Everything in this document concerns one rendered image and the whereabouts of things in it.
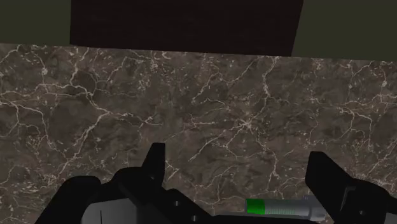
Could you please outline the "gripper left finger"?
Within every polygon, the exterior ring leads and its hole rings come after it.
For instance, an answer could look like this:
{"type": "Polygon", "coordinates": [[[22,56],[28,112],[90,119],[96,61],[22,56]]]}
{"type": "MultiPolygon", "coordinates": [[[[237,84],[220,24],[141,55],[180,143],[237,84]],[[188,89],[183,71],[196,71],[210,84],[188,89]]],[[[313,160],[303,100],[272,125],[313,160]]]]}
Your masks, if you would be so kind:
{"type": "Polygon", "coordinates": [[[166,190],[165,144],[151,145],[142,166],[107,183],[95,176],[64,181],[34,224],[214,224],[214,218],[177,190],[166,190]]]}

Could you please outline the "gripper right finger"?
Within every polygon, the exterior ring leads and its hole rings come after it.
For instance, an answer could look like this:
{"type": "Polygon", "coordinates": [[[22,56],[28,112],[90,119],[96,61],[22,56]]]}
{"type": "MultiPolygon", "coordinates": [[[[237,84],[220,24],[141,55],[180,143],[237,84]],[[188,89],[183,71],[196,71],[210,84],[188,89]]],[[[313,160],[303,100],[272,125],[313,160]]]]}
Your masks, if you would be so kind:
{"type": "Polygon", "coordinates": [[[322,151],[310,152],[305,184],[334,224],[397,224],[397,198],[350,176],[322,151]]]}

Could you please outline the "grey tube with green cap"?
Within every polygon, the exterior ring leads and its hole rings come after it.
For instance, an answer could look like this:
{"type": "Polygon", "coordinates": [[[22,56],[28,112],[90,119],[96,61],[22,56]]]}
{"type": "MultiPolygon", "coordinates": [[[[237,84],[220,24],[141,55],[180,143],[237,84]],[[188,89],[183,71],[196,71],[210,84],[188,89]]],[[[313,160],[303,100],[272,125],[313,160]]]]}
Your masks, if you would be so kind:
{"type": "Polygon", "coordinates": [[[302,199],[246,199],[245,212],[274,218],[295,218],[324,221],[325,208],[314,195],[302,199]]]}

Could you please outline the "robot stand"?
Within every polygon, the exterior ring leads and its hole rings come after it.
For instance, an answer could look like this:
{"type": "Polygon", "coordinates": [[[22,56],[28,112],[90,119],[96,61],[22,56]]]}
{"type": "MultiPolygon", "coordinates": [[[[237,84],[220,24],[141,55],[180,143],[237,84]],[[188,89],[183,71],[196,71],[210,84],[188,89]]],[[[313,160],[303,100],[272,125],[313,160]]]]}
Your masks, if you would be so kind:
{"type": "Polygon", "coordinates": [[[71,0],[72,45],[290,56],[304,0],[71,0]]]}

